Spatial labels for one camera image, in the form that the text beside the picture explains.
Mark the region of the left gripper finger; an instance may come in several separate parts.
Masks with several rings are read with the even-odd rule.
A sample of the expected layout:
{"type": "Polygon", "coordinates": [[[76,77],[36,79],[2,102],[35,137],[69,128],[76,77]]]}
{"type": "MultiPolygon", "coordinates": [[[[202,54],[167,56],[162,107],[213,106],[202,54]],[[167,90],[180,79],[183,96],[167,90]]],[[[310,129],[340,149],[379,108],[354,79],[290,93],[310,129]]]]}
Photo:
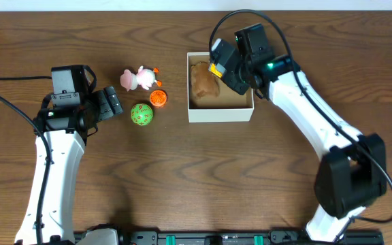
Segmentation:
{"type": "Polygon", "coordinates": [[[106,94],[110,109],[114,113],[114,115],[122,114],[123,107],[120,103],[120,100],[118,98],[118,95],[116,94],[114,87],[113,86],[105,87],[104,92],[106,94]]]}
{"type": "Polygon", "coordinates": [[[93,101],[99,108],[98,121],[110,119],[114,116],[108,104],[108,100],[104,91],[97,91],[92,94],[93,101]]]}

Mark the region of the green numbered ball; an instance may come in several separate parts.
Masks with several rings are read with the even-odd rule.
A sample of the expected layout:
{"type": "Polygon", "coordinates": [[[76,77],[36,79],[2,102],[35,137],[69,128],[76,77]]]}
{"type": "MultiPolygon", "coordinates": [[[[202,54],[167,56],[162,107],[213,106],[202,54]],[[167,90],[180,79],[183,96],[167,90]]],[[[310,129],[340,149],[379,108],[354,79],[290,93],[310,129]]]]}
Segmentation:
{"type": "Polygon", "coordinates": [[[131,108],[131,121],[139,126],[146,126],[154,118],[153,109],[145,103],[137,103],[131,108]]]}

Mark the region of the white pink toy figure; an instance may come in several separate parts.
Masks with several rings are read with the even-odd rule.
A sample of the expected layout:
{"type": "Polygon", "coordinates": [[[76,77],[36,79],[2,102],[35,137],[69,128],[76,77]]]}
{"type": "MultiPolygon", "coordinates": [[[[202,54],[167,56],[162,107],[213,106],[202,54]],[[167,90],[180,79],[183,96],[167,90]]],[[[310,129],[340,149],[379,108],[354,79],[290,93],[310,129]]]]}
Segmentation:
{"type": "Polygon", "coordinates": [[[152,88],[153,84],[162,86],[162,81],[156,79],[158,73],[158,68],[146,69],[143,65],[138,68],[137,73],[126,69],[120,76],[120,85],[127,91],[135,90],[139,86],[145,90],[152,88]]]}

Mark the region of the brown plush toy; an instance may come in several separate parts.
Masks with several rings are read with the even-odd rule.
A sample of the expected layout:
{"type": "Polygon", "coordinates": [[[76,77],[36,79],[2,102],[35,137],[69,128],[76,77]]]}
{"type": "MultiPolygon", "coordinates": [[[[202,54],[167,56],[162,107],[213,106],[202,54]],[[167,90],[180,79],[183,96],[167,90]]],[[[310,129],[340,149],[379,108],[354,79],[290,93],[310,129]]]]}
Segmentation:
{"type": "Polygon", "coordinates": [[[199,62],[191,66],[191,92],[196,99],[202,97],[218,97],[220,89],[214,75],[209,71],[209,64],[199,62]]]}

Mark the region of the orange round toy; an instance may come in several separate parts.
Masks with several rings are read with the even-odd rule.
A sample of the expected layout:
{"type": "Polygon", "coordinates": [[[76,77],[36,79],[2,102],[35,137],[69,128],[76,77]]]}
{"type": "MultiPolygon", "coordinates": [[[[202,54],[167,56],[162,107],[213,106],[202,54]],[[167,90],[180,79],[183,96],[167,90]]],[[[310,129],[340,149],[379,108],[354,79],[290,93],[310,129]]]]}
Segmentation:
{"type": "Polygon", "coordinates": [[[156,108],[162,108],[167,103],[167,94],[162,90],[152,91],[149,100],[156,108]]]}

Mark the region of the yellow grey toy truck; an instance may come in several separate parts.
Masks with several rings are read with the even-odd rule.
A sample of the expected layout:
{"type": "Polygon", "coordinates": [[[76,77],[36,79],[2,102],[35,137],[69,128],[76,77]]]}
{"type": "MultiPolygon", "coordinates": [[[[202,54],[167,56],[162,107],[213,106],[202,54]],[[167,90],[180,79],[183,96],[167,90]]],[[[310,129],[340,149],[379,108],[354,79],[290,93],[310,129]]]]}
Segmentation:
{"type": "Polygon", "coordinates": [[[214,63],[209,64],[208,70],[213,75],[215,75],[217,78],[222,78],[222,76],[223,76],[223,74],[219,70],[217,70],[216,65],[214,63]]]}

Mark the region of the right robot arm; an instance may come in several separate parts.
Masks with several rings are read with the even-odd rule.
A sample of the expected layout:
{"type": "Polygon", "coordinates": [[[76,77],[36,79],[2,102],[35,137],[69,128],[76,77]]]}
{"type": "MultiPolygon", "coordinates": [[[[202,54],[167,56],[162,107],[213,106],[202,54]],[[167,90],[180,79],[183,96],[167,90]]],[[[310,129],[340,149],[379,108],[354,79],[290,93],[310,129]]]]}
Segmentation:
{"type": "Polygon", "coordinates": [[[279,107],[305,135],[320,165],[314,182],[318,208],[305,241],[347,241],[346,230],[387,192],[385,143],[349,125],[318,95],[290,53],[276,56],[265,29],[235,32],[235,45],[211,38],[209,70],[231,90],[253,89],[279,107]]]}

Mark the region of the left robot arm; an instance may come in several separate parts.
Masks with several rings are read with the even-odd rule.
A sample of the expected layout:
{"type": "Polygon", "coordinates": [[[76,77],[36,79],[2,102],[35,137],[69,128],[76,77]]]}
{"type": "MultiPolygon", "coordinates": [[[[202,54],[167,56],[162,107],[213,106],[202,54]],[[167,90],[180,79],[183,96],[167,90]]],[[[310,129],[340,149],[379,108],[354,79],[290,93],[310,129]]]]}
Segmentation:
{"type": "Polygon", "coordinates": [[[75,244],[73,204],[87,139],[98,123],[123,112],[113,86],[97,90],[87,65],[51,69],[53,92],[33,119],[36,165],[29,204],[15,244],[75,244]]]}

